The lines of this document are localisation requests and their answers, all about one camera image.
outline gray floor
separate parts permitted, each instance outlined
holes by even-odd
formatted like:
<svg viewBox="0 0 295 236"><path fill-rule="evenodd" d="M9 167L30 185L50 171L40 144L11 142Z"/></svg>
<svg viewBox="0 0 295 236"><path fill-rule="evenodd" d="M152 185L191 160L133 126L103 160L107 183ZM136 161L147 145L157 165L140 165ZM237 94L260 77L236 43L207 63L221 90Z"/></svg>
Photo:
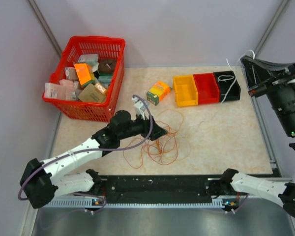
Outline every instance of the gray floor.
<svg viewBox="0 0 295 236"><path fill-rule="evenodd" d="M72 209L43 208L41 225L47 227ZM92 216L75 212L33 236L295 236L289 216L279 206L248 199L236 215L206 209L105 209Z"/></svg>

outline table top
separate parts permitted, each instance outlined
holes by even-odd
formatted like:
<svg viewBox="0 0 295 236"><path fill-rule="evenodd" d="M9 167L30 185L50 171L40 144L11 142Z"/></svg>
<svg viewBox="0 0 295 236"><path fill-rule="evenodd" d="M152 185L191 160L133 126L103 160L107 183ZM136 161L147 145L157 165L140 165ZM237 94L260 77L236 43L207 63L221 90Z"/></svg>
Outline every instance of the table top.
<svg viewBox="0 0 295 236"><path fill-rule="evenodd" d="M173 85L173 76L229 70L211 67L126 68L116 111L126 110L135 117L131 96L146 98L146 92L159 80ZM222 174L227 168L247 174L271 174L272 169L242 72L237 73L241 87L239 101L177 107L172 91L157 106L149 108L158 124L175 133L160 140L159 148L136 147L114 151L90 161L74 173L94 169L100 175L208 175ZM107 124L70 119L63 115L53 156L80 143ZM140 139L121 141L120 147Z"/></svg>

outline brown round object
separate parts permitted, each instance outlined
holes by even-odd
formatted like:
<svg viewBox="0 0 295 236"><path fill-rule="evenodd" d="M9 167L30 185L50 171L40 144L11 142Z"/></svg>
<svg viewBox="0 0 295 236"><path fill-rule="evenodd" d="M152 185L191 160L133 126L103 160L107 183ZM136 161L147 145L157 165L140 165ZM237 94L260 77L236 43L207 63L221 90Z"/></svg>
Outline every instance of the brown round object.
<svg viewBox="0 0 295 236"><path fill-rule="evenodd" d="M116 64L116 59L103 59L98 65L98 71L99 73L113 74Z"/></svg>

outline red plastic crate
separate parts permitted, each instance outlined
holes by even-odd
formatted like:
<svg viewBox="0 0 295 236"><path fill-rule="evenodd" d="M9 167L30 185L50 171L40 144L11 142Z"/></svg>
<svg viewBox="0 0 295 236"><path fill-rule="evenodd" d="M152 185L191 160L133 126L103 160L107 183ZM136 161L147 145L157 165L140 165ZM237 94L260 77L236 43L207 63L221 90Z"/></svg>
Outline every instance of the red plastic crate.
<svg viewBox="0 0 295 236"><path fill-rule="evenodd" d="M124 76L124 47L125 41L121 38L102 36L74 36L70 38L61 54L61 60L56 71L50 77L50 83L59 84L59 80L65 79L64 68L73 66L73 63L77 62L82 54L97 53L99 62L106 58L114 58L118 61L106 101L104 103L64 101L45 98L44 94L43 100L55 105L69 118L109 122L115 113Z"/></svg>
<svg viewBox="0 0 295 236"><path fill-rule="evenodd" d="M195 74L193 78L198 90L198 104L217 103L220 90L213 73Z"/></svg>

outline gray wall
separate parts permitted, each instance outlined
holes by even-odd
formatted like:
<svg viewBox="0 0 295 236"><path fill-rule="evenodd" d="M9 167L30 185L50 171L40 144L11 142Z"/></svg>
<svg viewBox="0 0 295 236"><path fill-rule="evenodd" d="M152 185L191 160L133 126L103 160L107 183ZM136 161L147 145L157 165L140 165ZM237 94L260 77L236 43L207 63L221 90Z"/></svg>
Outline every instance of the gray wall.
<svg viewBox="0 0 295 236"><path fill-rule="evenodd" d="M278 63L295 62L295 0L290 2L258 58ZM289 147L289 143L294 143L295 139L286 137L268 99L264 96L258 100L268 120L268 128L276 156L282 166L282 173L295 180L295 152Z"/></svg>
<svg viewBox="0 0 295 236"><path fill-rule="evenodd" d="M0 0L0 236L18 235L26 163L46 157L59 115L41 95L58 57L25 0Z"/></svg>
<svg viewBox="0 0 295 236"><path fill-rule="evenodd" d="M226 65L254 49L277 0L36 0L61 48L73 35L126 40L127 66Z"/></svg>

